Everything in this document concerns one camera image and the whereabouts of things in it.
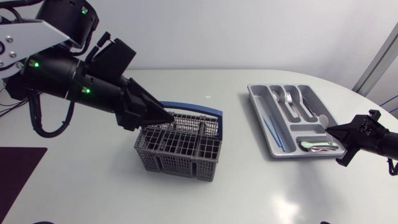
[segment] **gray cutlery tray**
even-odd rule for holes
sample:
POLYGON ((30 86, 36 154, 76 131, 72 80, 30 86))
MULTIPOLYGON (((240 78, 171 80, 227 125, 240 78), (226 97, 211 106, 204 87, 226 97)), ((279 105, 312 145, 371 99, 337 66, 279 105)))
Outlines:
POLYGON ((321 99, 308 85, 248 85, 250 101, 261 123, 262 130, 267 139, 268 148, 275 158, 280 157, 317 157, 317 156, 341 156, 345 148, 334 139, 339 149, 335 151, 309 152, 300 146, 300 142, 310 143, 327 142, 326 132, 319 122, 318 116, 324 114, 329 119, 329 126, 338 125, 336 119, 329 112, 321 99), (279 95, 279 101, 272 96, 272 91, 279 95), (300 113, 298 116, 286 99, 286 93, 290 92, 293 105, 300 113), (312 116, 303 103, 306 99, 307 106, 314 110, 318 116, 312 116), (276 140, 269 131, 263 117, 274 130, 270 115, 285 145, 285 152, 278 146, 276 140))

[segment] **white wall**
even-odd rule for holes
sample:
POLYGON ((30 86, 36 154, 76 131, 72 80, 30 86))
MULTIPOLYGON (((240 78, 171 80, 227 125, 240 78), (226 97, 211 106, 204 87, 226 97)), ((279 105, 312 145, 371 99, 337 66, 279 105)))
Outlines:
POLYGON ((279 69, 348 88, 398 19, 397 0, 89 2, 100 18, 93 41, 106 30, 125 41, 138 53, 131 69, 279 69))

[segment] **black mat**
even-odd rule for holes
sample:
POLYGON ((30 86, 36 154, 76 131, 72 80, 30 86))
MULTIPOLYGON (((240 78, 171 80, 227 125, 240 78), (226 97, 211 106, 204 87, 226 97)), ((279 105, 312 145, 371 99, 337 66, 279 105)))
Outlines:
POLYGON ((0 223, 46 151, 47 148, 0 147, 0 223))

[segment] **black cable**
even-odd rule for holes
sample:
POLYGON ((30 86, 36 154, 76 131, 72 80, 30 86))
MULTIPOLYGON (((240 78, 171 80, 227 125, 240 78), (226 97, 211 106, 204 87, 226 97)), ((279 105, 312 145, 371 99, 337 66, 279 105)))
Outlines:
POLYGON ((389 173, 390 175, 398 175, 398 164, 395 165, 394 167, 394 163, 392 162, 392 159, 388 158, 387 160, 388 162, 388 166, 389 166, 389 173))
POLYGON ((31 6, 42 2, 43 0, 19 0, 19 1, 6 1, 0 2, 0 9, 10 7, 31 6))
POLYGON ((23 23, 23 22, 24 22, 24 21, 22 20, 21 15, 20 15, 14 8, 7 7, 7 8, 4 8, 4 9, 7 9, 8 11, 12 12, 13 15, 16 17, 16 19, 17 19, 17 21, 18 21, 19 23, 23 23))
POLYGON ((93 36, 93 30, 90 30, 90 33, 88 34, 88 36, 86 38, 86 43, 85 43, 83 50, 81 52, 73 52, 72 55, 73 56, 81 56, 81 55, 85 54, 88 47, 90 46, 92 36, 93 36))
POLYGON ((99 39, 97 42, 97 45, 92 48, 92 50, 88 53, 85 62, 86 63, 91 63, 93 60, 95 54, 98 52, 100 47, 102 47, 107 40, 111 39, 111 34, 109 32, 105 32, 104 35, 99 39))
POLYGON ((16 108, 18 108, 18 107, 20 107, 20 106, 25 105, 26 103, 27 103, 27 100, 22 101, 22 102, 19 102, 17 105, 13 106, 12 108, 8 108, 8 109, 5 109, 5 110, 0 111, 0 113, 2 113, 2 112, 5 111, 4 113, 0 114, 0 118, 2 118, 4 115, 10 113, 12 110, 14 110, 14 109, 16 109, 16 108))
POLYGON ((4 105, 4 104, 1 104, 1 103, 0 103, 0 105, 1 105, 1 106, 14 106, 14 105, 17 105, 18 103, 13 103, 13 104, 10 104, 10 105, 4 105))
POLYGON ((48 133, 42 128, 42 112, 40 109, 39 94, 35 91, 29 90, 27 96, 29 99, 30 120, 32 121, 33 129, 39 136, 42 136, 43 138, 54 138, 63 133, 64 130, 66 130, 70 123, 70 120, 72 119, 75 102, 70 102, 67 117, 65 118, 65 121, 62 122, 63 124, 57 130, 48 133))

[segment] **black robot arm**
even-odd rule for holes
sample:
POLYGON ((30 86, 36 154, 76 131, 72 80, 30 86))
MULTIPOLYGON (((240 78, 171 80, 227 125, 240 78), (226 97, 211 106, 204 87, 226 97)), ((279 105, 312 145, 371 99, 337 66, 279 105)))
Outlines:
POLYGON ((394 167, 392 160, 398 160, 398 133, 392 133, 378 123, 381 114, 378 110, 370 110, 370 115, 356 115, 348 124, 329 127, 325 131, 339 140, 346 152, 336 161, 343 166, 360 150, 378 154, 388 158, 389 172, 398 174, 398 165, 394 167))
MULTIPOLYGON (((41 1, 2 2, 0 7, 38 2, 41 1)), ((118 125, 130 131, 174 120, 143 87, 132 78, 122 76, 136 55, 123 41, 111 40, 106 32, 85 61, 75 57, 88 48, 99 23, 94 8, 85 0, 46 0, 37 19, 48 22, 69 39, 21 60, 22 70, 5 81, 12 98, 29 100, 32 125, 39 135, 52 138, 61 134, 72 118, 75 103, 115 113, 118 125), (98 53, 107 42, 109 44, 98 53), (71 52, 72 48, 83 50, 71 52), (71 101, 62 126, 50 133, 41 125, 40 92, 71 101)))

